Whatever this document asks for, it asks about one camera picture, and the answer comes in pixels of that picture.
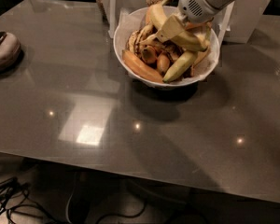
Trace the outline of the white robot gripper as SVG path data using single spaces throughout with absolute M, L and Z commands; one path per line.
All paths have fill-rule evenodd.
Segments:
M 222 6 L 220 0 L 179 0 L 180 13 L 193 23 L 201 23 L 213 18 Z M 160 42 L 171 40 L 185 31 L 185 24 L 176 14 L 169 17 L 160 15 L 155 18 L 155 26 L 158 29 L 156 37 Z

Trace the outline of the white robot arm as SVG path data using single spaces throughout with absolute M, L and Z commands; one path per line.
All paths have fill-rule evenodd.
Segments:
M 179 0 L 176 13 L 165 20 L 156 37 L 165 42 L 186 30 L 186 22 L 193 24 L 210 21 L 219 11 L 235 0 Z

